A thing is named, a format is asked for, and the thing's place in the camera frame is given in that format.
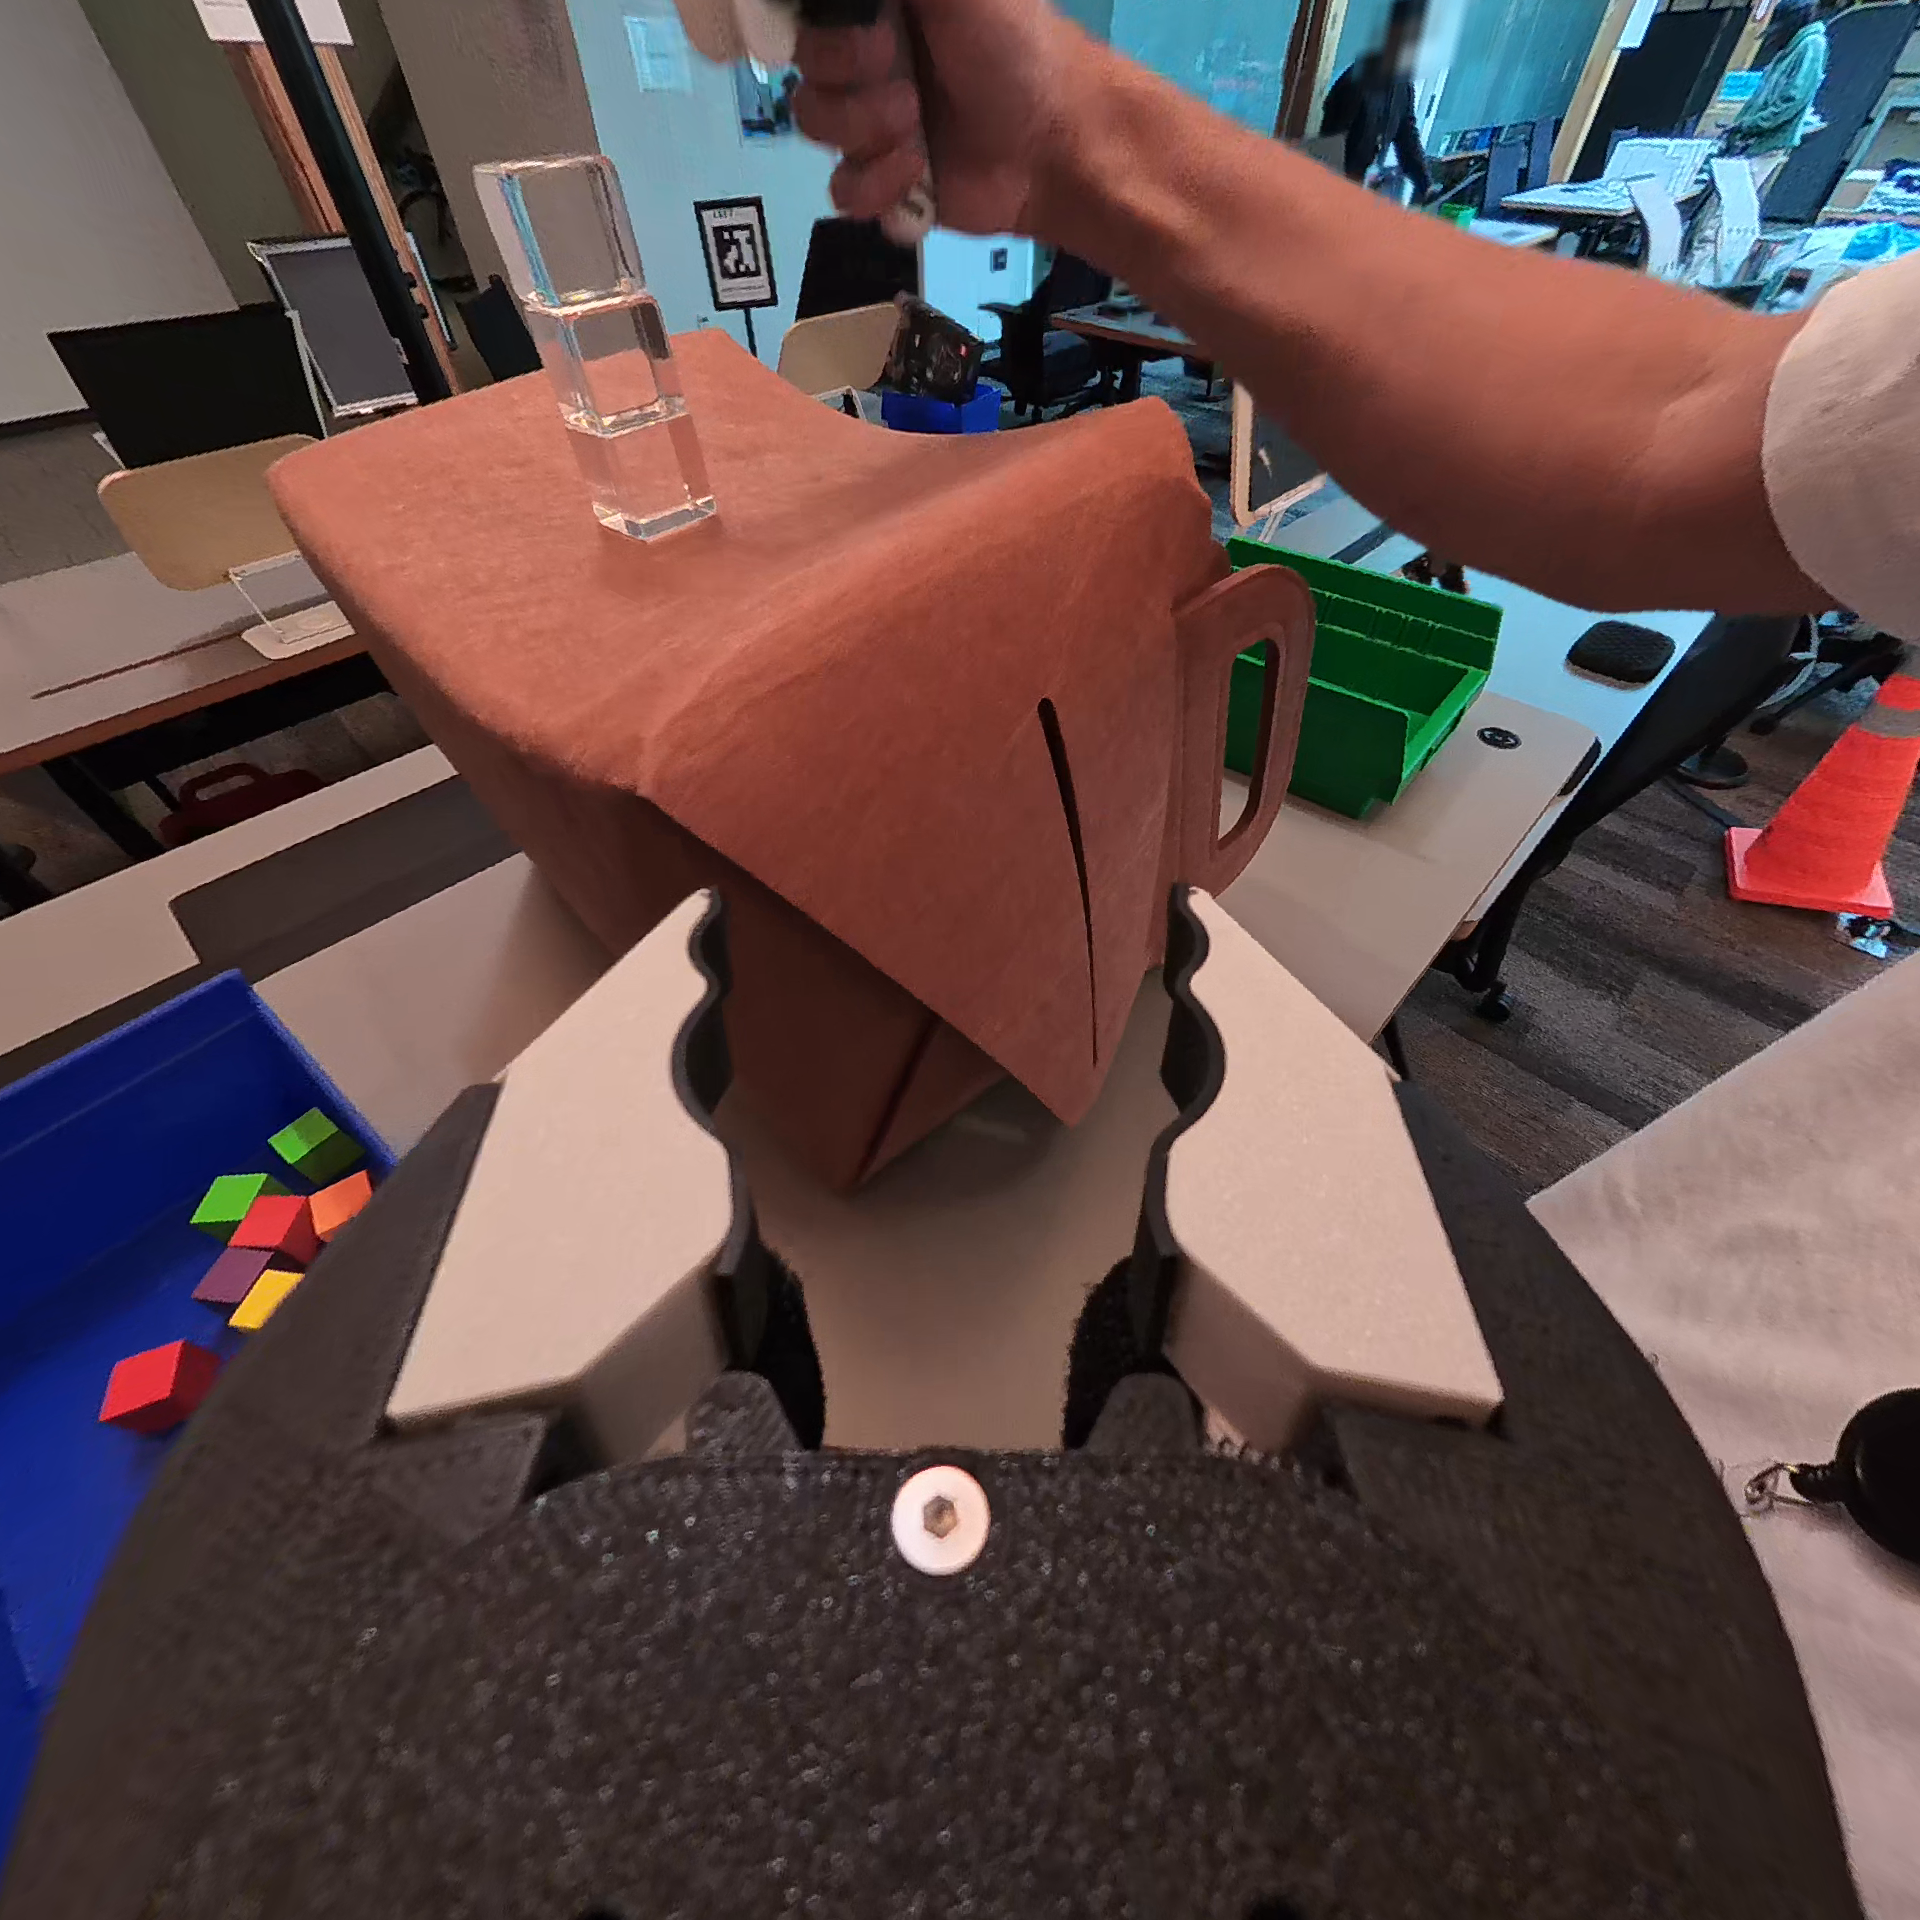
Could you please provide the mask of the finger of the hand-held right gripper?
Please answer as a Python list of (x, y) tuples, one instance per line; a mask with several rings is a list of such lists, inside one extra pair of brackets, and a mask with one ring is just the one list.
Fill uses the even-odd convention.
[(677, 15), (694, 50), (714, 65), (794, 65), (798, 3), (677, 3)]

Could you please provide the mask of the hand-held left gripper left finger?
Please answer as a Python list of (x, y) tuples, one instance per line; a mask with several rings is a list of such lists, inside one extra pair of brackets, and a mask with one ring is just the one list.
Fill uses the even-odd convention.
[(714, 1106), (728, 911), (697, 890), (496, 1076), (390, 1396), (403, 1431), (555, 1410), (647, 1458), (729, 1366), (718, 1284), (752, 1243)]

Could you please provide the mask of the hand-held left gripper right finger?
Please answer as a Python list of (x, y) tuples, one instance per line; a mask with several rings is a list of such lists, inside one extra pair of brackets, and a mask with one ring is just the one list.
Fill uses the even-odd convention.
[(1267, 1456), (1330, 1409), (1488, 1430), (1503, 1384), (1392, 1070), (1198, 887), (1171, 892), (1161, 979), (1141, 1350)]

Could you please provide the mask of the blue plastic bin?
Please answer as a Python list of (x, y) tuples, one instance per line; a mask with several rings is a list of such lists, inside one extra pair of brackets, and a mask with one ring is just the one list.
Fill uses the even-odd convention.
[(171, 1442), (101, 1424), (113, 1368), (171, 1339), (230, 1354), (190, 1291), (217, 1256), (190, 1226), (227, 1175), (278, 1174), (312, 1110), (397, 1154), (237, 972), (178, 977), (3, 1094), (3, 1835), (113, 1554)]

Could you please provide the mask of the green plastic bin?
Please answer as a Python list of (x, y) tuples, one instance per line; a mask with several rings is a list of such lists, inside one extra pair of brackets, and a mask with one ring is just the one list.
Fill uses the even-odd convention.
[(1366, 822), (1453, 739), (1497, 662), (1499, 607), (1240, 535), (1235, 570), (1281, 566), (1314, 604), (1313, 673), (1287, 792)]

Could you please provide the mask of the person's right forearm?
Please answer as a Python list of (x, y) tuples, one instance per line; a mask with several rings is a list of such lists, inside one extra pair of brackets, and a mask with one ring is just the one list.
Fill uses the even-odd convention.
[(1762, 479), (1798, 323), (1395, 209), (1049, 34), (1039, 227), (1189, 332), (1358, 503), (1577, 608), (1832, 604)]

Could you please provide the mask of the light grey desk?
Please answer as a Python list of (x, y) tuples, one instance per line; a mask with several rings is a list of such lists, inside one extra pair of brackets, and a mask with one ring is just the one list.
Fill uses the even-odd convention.
[[(1289, 800), (1223, 906), (1330, 1020), (1371, 1040), (1598, 755), (1575, 718), (1488, 691), (1371, 823)], [(449, 775), (439, 752), (417, 752), (8, 922), (6, 1054), (193, 969), (176, 897)], [(271, 974), (261, 992), (360, 1114), (410, 1148), (607, 968), (515, 856)], [(997, 1086), (850, 1195), (729, 1112), (759, 1223), (802, 1279), (833, 1447), (1058, 1446), (1073, 1327), (1135, 1241), (1146, 1153), (1171, 1118), (1166, 1020), (1150, 974), (1081, 1124)]]
[[(1399, 535), (1337, 489), (1309, 496), (1294, 513), (1262, 518), (1249, 535), (1371, 572), (1398, 572), (1417, 554), (1417, 543)], [(1674, 657), (1662, 673), (1647, 687), (1631, 688), (1569, 665), (1575, 641), (1602, 622), (1606, 612), (1557, 604), (1480, 567), (1467, 570), (1467, 580), (1474, 598), (1504, 612), (1486, 695), (1567, 716), (1594, 732), (1601, 755), (1619, 743), (1711, 622), (1696, 611), (1619, 612), (1617, 619), (1674, 641)]]

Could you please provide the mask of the person's right hand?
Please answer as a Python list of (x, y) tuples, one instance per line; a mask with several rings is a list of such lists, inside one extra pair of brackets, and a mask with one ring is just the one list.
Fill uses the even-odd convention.
[(1053, 6), (881, 6), (801, 25), (797, 119), (835, 155), (833, 209), (875, 222), (930, 186), (963, 234), (1111, 252), (1166, 84)]

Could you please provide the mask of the printed marker sign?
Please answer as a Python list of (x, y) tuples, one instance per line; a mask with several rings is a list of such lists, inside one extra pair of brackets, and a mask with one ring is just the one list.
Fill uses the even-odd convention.
[(718, 314), (757, 314), (779, 304), (767, 207), (759, 198), (697, 199), (694, 204), (712, 307)]

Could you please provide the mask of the black glitter packet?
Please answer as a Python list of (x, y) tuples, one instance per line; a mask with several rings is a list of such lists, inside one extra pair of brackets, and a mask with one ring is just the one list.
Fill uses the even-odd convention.
[(897, 335), (881, 387), (909, 398), (965, 404), (976, 396), (987, 345), (917, 295), (897, 297)]

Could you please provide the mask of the black pole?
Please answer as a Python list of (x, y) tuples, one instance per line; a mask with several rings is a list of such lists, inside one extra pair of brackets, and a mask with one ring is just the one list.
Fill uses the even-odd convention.
[(248, 9), (299, 123), (304, 145), (320, 167), (381, 319), (397, 339), (417, 398), (422, 403), (451, 398), (449, 374), (441, 367), (427, 323), (417, 308), (413, 281), (393, 252), (342, 100), (320, 50), (304, 28), (298, 3), (249, 3)]

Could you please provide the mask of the framed dark screen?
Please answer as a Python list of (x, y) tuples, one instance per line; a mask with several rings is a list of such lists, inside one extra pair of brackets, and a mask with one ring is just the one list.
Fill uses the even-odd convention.
[(296, 329), (309, 387), (329, 423), (419, 404), (352, 240), (342, 234), (248, 242)]

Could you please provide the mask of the red bag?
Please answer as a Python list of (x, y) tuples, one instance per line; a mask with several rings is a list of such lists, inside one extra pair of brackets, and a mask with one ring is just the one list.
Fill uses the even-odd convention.
[(166, 849), (183, 849), (266, 811), (320, 794), (327, 783), (306, 770), (269, 774), (251, 762), (231, 762), (176, 786), (155, 838)]

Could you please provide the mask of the rust brown felt bag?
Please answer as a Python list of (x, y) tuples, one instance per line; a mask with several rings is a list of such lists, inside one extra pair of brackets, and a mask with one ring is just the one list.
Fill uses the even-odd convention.
[(715, 492), (682, 534), (592, 520), (530, 376), (283, 458), (280, 518), (602, 947), (721, 894), (790, 1160), (857, 1188), (1001, 1076), (1079, 1123), (1171, 887), (1281, 815), (1305, 580), (1230, 570), (1158, 400), (922, 440), (674, 353)]

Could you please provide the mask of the black badge reel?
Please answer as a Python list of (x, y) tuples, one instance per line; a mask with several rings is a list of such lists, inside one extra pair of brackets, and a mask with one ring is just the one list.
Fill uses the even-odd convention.
[(1919, 1387), (1864, 1403), (1827, 1460), (1773, 1460), (1741, 1490), (1742, 1506), (1805, 1506), (1846, 1518), (1896, 1562), (1919, 1569)]

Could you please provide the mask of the black oval pad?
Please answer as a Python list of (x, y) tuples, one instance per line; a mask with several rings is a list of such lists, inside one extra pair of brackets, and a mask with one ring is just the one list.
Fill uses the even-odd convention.
[(1643, 688), (1666, 673), (1674, 655), (1674, 636), (1639, 622), (1606, 618), (1570, 643), (1567, 670), (1590, 681)]

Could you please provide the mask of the orange traffic cone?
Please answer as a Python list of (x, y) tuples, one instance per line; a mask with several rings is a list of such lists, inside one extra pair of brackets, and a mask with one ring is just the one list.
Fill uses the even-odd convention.
[(1919, 678), (1904, 663), (1765, 827), (1723, 835), (1727, 892), (1751, 906), (1885, 922), (1885, 856), (1915, 783)]

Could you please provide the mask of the black flat panel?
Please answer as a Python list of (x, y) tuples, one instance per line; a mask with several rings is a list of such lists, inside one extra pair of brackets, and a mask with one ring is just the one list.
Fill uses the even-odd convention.
[(48, 343), (128, 468), (322, 435), (296, 328), (275, 303), (58, 329)]

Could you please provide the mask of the wooden panel on clear stand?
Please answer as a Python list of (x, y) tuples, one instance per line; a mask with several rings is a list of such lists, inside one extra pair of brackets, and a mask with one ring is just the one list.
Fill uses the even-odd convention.
[(249, 612), (242, 641), (271, 662), (288, 662), (352, 636), (269, 487), (271, 468), (318, 443), (288, 435), (120, 468), (99, 482), (99, 498), (158, 586), (231, 588)]

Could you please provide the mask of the brown edged grey table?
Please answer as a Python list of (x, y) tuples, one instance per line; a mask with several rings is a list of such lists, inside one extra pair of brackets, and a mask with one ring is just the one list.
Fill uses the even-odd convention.
[(168, 737), (193, 759), (299, 728), (391, 687), (355, 636), (298, 657), (249, 643), (269, 611), (318, 604), (296, 566), (257, 608), (237, 586), (181, 593), (136, 556), (45, 572), (3, 588), (3, 770), (85, 752), (111, 762)]

